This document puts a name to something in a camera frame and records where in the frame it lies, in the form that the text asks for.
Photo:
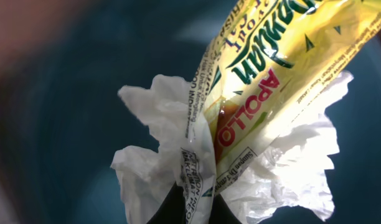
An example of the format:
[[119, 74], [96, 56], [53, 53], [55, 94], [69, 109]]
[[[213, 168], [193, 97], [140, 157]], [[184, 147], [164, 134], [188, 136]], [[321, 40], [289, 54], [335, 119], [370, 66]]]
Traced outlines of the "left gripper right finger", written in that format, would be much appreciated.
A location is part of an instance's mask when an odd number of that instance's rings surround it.
[[221, 195], [214, 197], [209, 224], [241, 224]]

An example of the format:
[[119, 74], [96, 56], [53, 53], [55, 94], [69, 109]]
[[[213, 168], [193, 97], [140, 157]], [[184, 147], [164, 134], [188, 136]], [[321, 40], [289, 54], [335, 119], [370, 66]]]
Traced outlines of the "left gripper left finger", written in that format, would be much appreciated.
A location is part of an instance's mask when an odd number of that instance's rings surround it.
[[185, 212], [183, 188], [174, 184], [147, 224], [185, 224]]

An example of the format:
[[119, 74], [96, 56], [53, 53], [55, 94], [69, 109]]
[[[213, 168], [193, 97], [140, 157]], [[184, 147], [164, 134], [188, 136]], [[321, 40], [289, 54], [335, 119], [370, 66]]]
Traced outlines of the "yellow snack wrapper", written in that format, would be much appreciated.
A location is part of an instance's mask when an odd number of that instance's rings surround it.
[[381, 0], [239, 1], [190, 84], [185, 138], [206, 120], [216, 195], [311, 106], [381, 29]]

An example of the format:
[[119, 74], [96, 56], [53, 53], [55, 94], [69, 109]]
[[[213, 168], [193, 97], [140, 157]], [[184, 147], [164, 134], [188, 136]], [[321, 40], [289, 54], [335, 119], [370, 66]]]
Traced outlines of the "dark blue bowl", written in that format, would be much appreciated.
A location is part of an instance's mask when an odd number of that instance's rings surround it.
[[[234, 1], [0, 1], [0, 208], [19, 223], [124, 223], [110, 164], [158, 142], [119, 99], [194, 76]], [[326, 113], [340, 152], [331, 223], [381, 223], [381, 31]]]

